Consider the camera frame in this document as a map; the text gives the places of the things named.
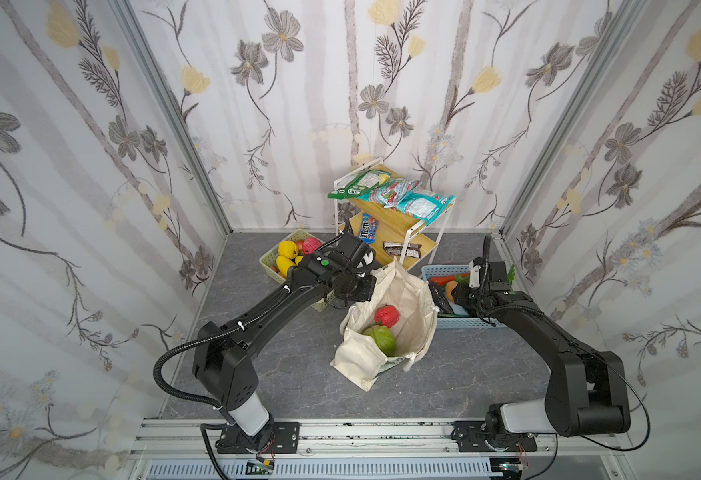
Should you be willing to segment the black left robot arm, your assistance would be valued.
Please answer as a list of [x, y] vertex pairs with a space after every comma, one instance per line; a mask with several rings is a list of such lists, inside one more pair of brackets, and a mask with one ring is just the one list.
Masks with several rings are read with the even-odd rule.
[[[194, 341], [168, 350], [156, 360], [152, 376], [164, 393], [212, 407], [238, 435], [238, 444], [254, 452], [274, 441], [274, 418], [256, 393], [254, 360], [298, 314], [330, 293], [346, 302], [367, 302], [377, 278], [374, 249], [350, 231], [306, 254], [286, 270], [286, 281], [252, 309], [221, 326], [206, 324]], [[206, 394], [182, 391], [162, 375], [182, 352], [194, 352], [192, 375]]]

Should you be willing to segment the cream canvas grocery bag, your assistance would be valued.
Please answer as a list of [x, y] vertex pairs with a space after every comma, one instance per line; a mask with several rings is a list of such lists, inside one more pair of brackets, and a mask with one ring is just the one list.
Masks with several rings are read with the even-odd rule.
[[399, 262], [374, 272], [372, 299], [350, 306], [340, 324], [342, 343], [330, 366], [369, 391], [385, 372], [408, 371], [430, 349], [438, 320], [429, 284]]

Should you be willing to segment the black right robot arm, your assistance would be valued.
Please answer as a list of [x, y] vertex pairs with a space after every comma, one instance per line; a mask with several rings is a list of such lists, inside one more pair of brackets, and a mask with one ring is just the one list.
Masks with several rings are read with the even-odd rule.
[[600, 435], [627, 433], [630, 400], [640, 395], [625, 376], [623, 360], [578, 340], [529, 294], [514, 289], [492, 248], [492, 237], [483, 236], [480, 255], [468, 265], [468, 283], [457, 287], [456, 304], [486, 324], [516, 332], [545, 362], [549, 380], [540, 399], [492, 405], [481, 427], [484, 440], [498, 448], [507, 438], [550, 434], [596, 444]]

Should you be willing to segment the green cabbage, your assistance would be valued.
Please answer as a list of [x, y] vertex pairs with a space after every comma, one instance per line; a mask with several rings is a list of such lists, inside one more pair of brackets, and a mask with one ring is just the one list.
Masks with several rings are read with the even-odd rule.
[[393, 332], [384, 326], [371, 326], [363, 331], [364, 336], [370, 337], [387, 357], [393, 357], [397, 349], [397, 340]]

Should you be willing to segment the red bell pepper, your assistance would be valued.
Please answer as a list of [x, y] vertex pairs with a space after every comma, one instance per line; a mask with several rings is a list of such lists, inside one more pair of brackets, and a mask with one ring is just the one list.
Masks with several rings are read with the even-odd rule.
[[392, 305], [386, 305], [377, 309], [374, 315], [376, 326], [384, 326], [388, 329], [393, 329], [400, 321], [401, 314], [399, 310]]

